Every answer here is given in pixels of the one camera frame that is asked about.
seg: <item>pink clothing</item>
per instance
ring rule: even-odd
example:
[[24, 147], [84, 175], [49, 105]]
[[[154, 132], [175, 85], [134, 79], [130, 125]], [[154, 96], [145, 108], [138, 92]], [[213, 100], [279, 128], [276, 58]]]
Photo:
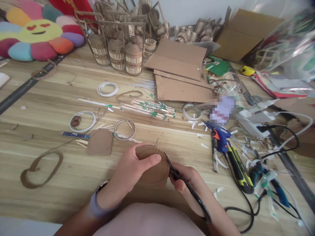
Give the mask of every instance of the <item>pink clothing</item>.
[[134, 203], [94, 236], [205, 236], [181, 211], [159, 204]]

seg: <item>smiley face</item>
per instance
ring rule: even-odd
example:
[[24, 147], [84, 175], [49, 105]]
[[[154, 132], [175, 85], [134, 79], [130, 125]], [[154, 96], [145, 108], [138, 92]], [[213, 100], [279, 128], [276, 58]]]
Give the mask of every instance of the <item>smiley face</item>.
[[62, 33], [61, 27], [52, 21], [33, 20], [22, 28], [17, 39], [24, 43], [46, 42], [61, 36]]

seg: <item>white wall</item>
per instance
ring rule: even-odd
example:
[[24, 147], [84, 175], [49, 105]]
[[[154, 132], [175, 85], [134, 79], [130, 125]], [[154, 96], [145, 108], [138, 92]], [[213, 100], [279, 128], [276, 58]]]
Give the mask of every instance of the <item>white wall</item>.
[[243, 8], [272, 16], [281, 14], [285, 9], [282, 17], [286, 17], [305, 9], [310, 2], [311, 0], [160, 0], [165, 20], [171, 27], [194, 25], [199, 18], [222, 18], [223, 23], [228, 6], [232, 12]]

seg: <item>colorful flower cushion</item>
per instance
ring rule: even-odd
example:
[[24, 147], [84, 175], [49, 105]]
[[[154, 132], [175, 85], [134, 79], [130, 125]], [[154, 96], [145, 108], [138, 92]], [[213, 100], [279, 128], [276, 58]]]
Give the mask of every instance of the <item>colorful flower cushion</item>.
[[9, 22], [0, 22], [0, 56], [18, 61], [46, 61], [84, 43], [76, 21], [53, 6], [41, 7], [24, 0], [20, 7], [7, 11]]

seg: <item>wristband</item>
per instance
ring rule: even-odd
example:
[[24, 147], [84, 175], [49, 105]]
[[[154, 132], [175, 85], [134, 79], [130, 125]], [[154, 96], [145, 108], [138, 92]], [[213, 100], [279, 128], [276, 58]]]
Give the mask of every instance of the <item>wristband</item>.
[[109, 182], [109, 180], [104, 181], [103, 183], [100, 184], [100, 186], [97, 188], [95, 193], [92, 195], [91, 200], [90, 200], [90, 206], [89, 206], [89, 212], [96, 218], [103, 218], [112, 212], [114, 212], [121, 203], [119, 203], [117, 206], [108, 208], [108, 209], [103, 209], [99, 206], [97, 203], [97, 194], [99, 191]]

